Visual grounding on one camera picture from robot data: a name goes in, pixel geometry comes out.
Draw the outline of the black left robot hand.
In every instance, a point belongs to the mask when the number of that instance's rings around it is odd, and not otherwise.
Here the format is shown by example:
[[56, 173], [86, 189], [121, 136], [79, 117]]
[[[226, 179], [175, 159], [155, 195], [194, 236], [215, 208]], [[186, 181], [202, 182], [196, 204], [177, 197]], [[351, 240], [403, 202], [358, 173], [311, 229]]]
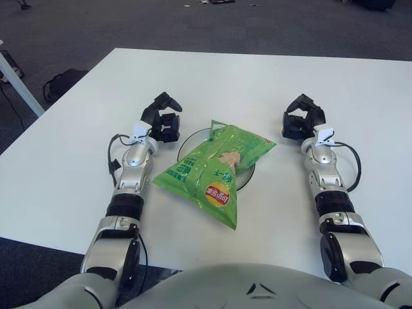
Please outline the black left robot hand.
[[166, 113], [161, 115], [160, 111], [171, 108], [174, 111], [182, 112], [181, 105], [170, 97], [166, 92], [157, 96], [153, 103], [144, 109], [141, 120], [151, 125], [149, 136], [158, 142], [177, 142], [180, 137], [180, 116], [176, 113]]

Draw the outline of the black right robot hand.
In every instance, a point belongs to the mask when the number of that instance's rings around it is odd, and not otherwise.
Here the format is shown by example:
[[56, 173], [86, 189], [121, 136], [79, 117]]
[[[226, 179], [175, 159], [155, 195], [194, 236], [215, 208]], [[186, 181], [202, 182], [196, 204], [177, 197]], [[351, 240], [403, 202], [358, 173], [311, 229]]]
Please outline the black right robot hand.
[[[306, 112], [306, 116], [293, 115], [296, 110]], [[290, 103], [283, 113], [282, 136], [292, 140], [305, 140], [314, 137], [314, 127], [326, 123], [324, 111], [314, 101], [301, 94]]]

